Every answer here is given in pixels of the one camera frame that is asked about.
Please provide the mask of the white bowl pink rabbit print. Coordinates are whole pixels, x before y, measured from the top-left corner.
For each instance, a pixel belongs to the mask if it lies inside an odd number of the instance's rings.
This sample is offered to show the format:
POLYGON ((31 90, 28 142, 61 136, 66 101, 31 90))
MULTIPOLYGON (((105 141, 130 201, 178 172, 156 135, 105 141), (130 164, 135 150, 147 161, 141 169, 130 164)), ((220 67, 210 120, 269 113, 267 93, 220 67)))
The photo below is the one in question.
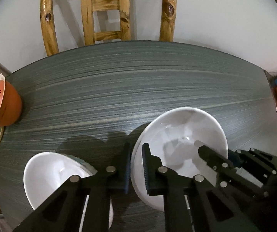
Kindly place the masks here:
POLYGON ((163 197, 149 196, 145 188, 142 146, 148 143, 152 155, 179 175, 203 175, 212 185, 216 172, 199 157, 198 148, 206 145, 224 158, 228 144, 223 128, 209 113, 193 107, 179 107, 153 120, 141 133, 131 157, 131 180, 138 197, 148 206, 163 211, 163 197))

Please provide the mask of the white bowl blue dog print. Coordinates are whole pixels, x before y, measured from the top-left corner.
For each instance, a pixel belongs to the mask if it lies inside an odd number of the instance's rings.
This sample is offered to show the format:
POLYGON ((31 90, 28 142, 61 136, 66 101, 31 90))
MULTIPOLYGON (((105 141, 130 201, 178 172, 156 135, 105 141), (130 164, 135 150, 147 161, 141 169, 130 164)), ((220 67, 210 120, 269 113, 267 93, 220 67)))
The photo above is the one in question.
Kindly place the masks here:
POLYGON ((108 231, 115 173, 113 165, 97 171, 64 154, 33 156, 25 166, 23 183, 34 211, 18 231, 108 231))

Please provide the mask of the orange lidded tea cup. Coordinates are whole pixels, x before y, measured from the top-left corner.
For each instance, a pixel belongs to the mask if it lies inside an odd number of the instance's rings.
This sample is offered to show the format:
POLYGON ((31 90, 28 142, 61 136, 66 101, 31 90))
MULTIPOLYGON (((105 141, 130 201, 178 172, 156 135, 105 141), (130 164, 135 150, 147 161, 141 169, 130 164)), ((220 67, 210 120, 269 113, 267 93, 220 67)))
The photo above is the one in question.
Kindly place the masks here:
POLYGON ((0 127, 14 124, 22 112, 22 100, 13 85, 0 75, 0 127))

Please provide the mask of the bamboo wooden chair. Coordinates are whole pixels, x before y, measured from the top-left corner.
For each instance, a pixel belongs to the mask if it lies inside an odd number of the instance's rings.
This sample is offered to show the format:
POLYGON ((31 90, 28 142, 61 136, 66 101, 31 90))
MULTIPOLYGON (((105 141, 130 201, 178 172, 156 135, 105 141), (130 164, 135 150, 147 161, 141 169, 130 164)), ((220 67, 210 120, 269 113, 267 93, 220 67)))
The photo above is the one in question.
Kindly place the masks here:
MULTIPOLYGON (((132 39, 130 3, 131 0, 80 0, 84 44, 90 46, 100 42, 130 41, 132 39), (118 13, 119 29, 107 31, 103 24, 99 24, 100 29, 96 31, 94 16, 106 18, 110 11, 118 13)), ((173 41, 176 13, 177 0, 162 0, 160 41, 173 41)), ((47 56, 58 54, 53 0, 39 0, 39 18, 47 56)))

